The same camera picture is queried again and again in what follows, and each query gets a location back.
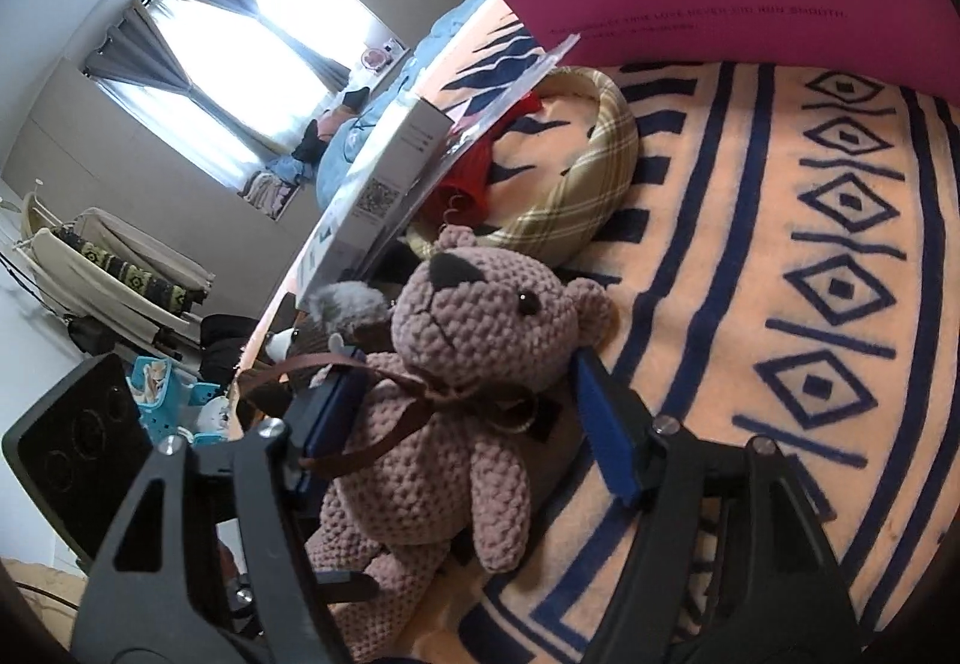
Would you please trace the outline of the pink crochet teddy bear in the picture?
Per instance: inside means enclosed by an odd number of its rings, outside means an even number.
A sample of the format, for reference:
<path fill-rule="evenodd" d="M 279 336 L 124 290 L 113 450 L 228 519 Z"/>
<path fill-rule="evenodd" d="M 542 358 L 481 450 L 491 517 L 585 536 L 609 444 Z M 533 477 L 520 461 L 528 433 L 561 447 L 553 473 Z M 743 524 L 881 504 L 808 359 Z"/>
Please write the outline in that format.
<path fill-rule="evenodd" d="M 562 281 L 467 227 L 441 232 L 398 294 L 391 350 L 368 359 L 347 462 L 308 542 L 319 570 L 376 583 L 373 599 L 332 609 L 355 661 L 392 646 L 462 531 L 485 572 L 519 565 L 532 521 L 524 432 L 574 354 L 599 347 L 612 322 L 596 281 Z"/>

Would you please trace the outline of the grey furry plush toy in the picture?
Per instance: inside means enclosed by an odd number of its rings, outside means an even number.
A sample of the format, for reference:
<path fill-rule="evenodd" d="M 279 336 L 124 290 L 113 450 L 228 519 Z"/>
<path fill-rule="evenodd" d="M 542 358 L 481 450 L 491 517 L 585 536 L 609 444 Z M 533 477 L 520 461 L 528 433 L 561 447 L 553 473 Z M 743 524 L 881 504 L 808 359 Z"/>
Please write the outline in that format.
<path fill-rule="evenodd" d="M 272 334 L 263 346 L 272 362 L 302 354 L 334 352 L 354 345 L 364 354 L 389 352 L 392 305 L 368 284 L 336 283 L 306 300 L 306 313 L 292 328 Z"/>

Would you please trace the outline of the clothes drying rack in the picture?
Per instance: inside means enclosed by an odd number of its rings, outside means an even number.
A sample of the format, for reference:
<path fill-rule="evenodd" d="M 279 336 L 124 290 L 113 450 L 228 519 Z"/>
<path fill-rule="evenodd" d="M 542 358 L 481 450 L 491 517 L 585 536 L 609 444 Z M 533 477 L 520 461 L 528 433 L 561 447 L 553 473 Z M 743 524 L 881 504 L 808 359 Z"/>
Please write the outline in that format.
<path fill-rule="evenodd" d="M 215 274 L 101 208 L 60 219 L 36 190 L 2 201 L 2 265 L 67 326 L 96 323 L 145 354 L 179 362 L 199 343 Z"/>

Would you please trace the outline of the orange patterned blanket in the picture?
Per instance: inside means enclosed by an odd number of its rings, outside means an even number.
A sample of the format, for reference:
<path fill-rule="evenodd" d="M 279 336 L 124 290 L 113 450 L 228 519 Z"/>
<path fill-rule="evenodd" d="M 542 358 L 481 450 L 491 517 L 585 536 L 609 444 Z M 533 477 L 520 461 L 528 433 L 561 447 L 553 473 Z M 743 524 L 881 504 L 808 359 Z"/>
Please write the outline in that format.
<path fill-rule="evenodd" d="M 779 443 L 864 653 L 958 607 L 958 110 L 743 63 L 558 68 L 494 144 L 485 244 L 607 290 L 602 360 L 701 438 Z"/>

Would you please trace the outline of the white cardboard box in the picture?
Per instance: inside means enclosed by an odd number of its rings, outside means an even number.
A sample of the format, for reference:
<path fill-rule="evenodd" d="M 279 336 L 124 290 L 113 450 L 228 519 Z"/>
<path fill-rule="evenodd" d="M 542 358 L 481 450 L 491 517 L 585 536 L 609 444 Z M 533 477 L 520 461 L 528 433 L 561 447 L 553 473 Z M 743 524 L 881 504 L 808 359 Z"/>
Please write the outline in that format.
<path fill-rule="evenodd" d="M 446 113 L 415 95 L 387 105 L 304 245 L 296 270 L 299 311 L 308 311 L 322 287 L 358 279 L 377 237 L 451 127 Z"/>

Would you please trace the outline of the blue floral duvet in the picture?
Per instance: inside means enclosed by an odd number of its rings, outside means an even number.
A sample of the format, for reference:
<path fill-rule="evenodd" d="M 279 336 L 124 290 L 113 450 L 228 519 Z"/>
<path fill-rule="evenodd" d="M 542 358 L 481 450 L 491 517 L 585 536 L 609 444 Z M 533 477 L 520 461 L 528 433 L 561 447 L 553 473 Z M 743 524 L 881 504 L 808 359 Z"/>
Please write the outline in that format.
<path fill-rule="evenodd" d="M 358 116 L 338 123 L 315 164 L 304 164 L 293 155 L 282 155 L 268 164 L 267 172 L 291 185 L 313 183 L 317 207 L 324 211 L 340 187 L 343 176 L 347 175 L 356 156 L 364 148 L 382 112 L 394 102 L 397 95 L 413 88 L 421 71 L 433 63 L 433 59 L 446 48 L 451 38 L 485 1 L 487 0 L 464 0 L 459 6 L 455 6 L 454 10 L 443 14 L 431 26 L 431 31 L 416 45 L 415 50 L 407 56 L 392 84 L 364 105 Z"/>

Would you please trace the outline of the red knitted item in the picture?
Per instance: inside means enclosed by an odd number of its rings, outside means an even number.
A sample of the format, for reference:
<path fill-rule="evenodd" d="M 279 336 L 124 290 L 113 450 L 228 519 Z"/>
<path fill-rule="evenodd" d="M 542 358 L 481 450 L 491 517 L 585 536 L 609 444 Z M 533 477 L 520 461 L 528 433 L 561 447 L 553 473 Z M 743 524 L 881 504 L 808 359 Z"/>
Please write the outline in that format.
<path fill-rule="evenodd" d="M 539 95 L 528 92 L 494 121 L 477 143 L 472 144 L 438 187 L 421 205 L 418 217 L 428 226 L 466 226 L 477 230 L 487 220 L 490 203 L 487 199 L 488 172 L 493 164 L 493 144 L 514 121 L 542 108 Z"/>

